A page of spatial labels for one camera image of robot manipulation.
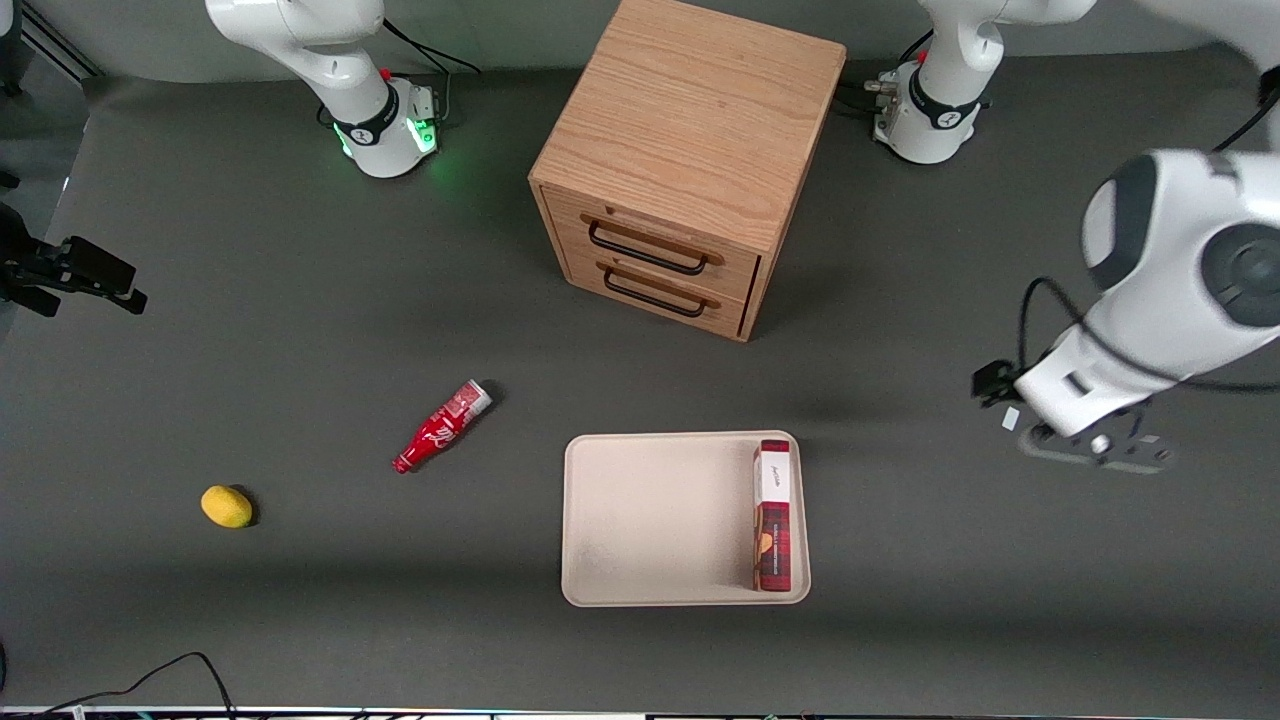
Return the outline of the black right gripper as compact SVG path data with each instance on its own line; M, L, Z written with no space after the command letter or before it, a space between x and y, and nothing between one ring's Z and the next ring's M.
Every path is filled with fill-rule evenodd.
M88 293L133 315L141 315L148 301L134 286L133 265L82 237L69 237L59 245L37 240L20 214L8 205L1 205L1 261L3 279L38 286L9 286L8 301L41 316L55 316L61 300L40 287Z

